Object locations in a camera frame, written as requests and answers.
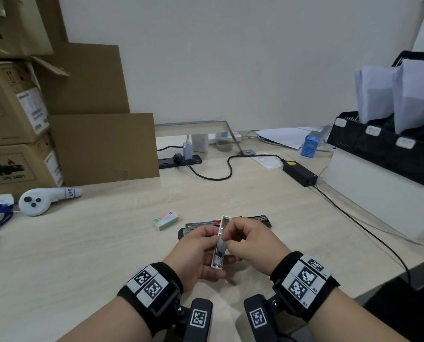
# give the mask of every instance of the desk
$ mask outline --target desk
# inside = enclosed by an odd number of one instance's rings
[[[174,138],[160,140],[159,148]],[[315,159],[298,152],[245,140],[243,148],[295,159],[319,173],[330,154]],[[168,149],[159,158],[180,149]],[[226,158],[211,148],[201,154],[203,175],[228,174]],[[266,214],[275,234],[292,250],[321,259],[351,297],[398,276],[403,268],[392,254],[336,211],[317,192],[300,186],[281,169],[267,171],[252,159],[232,160],[227,181],[200,179],[188,167],[165,169],[159,178],[90,185],[84,196],[51,206],[35,218],[17,213],[0,230],[0,342],[54,341],[112,299],[138,268],[163,259],[186,222],[227,216]],[[357,218],[389,228],[345,197],[320,183],[321,189]],[[153,218],[174,210],[180,222],[158,232]],[[411,268],[424,262],[424,246],[380,231]],[[183,296],[214,303],[210,341],[251,341],[243,300],[272,296],[269,278],[245,262],[230,268],[234,284],[200,282]]]

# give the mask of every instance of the power adapter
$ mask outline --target power adapter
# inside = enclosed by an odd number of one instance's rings
[[[296,161],[283,161],[283,171],[304,187],[314,186],[318,175],[313,174],[305,166]]]

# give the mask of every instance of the black wrist strap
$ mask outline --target black wrist strap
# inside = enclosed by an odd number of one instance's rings
[[[177,321],[176,306],[182,293],[182,282],[177,274],[168,265],[159,262],[139,271],[117,296],[125,299],[138,311],[154,336],[158,331],[169,328]],[[142,297],[153,302],[148,305],[148,301],[144,301]]]
[[[308,322],[340,284],[329,270],[299,251],[288,254],[270,277],[289,314]]]

